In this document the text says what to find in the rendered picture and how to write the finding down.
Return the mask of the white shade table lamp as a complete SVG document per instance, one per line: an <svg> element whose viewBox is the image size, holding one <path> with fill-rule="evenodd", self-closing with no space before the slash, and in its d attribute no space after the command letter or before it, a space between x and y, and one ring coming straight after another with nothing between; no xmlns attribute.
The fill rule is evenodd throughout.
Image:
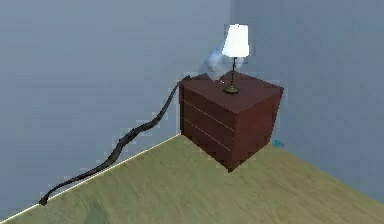
<svg viewBox="0 0 384 224"><path fill-rule="evenodd" d="M238 94L239 88L234 84L234 73L236 61L238 58L244 58L249 55L249 28L245 24L231 24L228 29L225 43L222 49L224 56L230 57L232 61L231 82L223 91L226 94Z"/></svg>

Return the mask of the dark red chest of drawers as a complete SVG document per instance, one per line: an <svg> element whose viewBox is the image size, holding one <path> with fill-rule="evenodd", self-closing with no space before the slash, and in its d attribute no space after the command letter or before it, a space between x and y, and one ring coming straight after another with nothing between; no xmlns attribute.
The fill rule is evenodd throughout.
<svg viewBox="0 0 384 224"><path fill-rule="evenodd" d="M180 129L228 171L271 139L284 89L239 72L201 74L180 86Z"/></svg>

